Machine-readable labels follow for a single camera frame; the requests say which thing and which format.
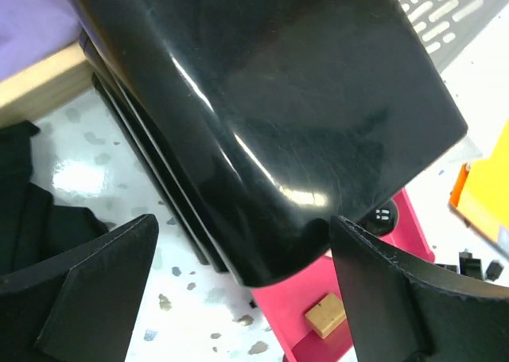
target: small wooden cube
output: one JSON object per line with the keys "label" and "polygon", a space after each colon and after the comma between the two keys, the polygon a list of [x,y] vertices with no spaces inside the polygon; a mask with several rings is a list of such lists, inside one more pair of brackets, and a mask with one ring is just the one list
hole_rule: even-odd
{"label": "small wooden cube", "polygon": [[329,293],[305,317],[323,340],[346,319],[347,314],[343,302],[334,293]]}

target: wooden frame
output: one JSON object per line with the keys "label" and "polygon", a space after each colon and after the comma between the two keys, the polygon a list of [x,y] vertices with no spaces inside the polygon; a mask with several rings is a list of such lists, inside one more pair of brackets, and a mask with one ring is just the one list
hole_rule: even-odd
{"label": "wooden frame", "polygon": [[33,121],[91,85],[92,69],[76,42],[0,82],[0,127]]}

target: black round object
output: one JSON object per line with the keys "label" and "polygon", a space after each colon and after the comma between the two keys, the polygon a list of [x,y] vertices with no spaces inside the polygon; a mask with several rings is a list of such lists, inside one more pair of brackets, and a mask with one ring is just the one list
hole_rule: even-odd
{"label": "black round object", "polygon": [[389,235],[398,225],[399,210],[396,202],[390,199],[381,207],[371,211],[360,222],[359,226],[376,237]]}

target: black cloth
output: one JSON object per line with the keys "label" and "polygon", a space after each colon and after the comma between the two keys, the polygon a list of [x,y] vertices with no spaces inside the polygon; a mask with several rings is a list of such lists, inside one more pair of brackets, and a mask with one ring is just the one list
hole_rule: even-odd
{"label": "black cloth", "polygon": [[0,275],[29,267],[107,233],[88,208],[61,207],[30,183],[30,138],[23,122],[0,130]]}

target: purple fabric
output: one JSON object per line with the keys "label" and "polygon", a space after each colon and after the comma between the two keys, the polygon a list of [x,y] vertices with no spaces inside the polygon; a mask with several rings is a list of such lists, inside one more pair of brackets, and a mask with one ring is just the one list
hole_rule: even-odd
{"label": "purple fabric", "polygon": [[0,81],[67,46],[79,31],[66,0],[0,0]]}

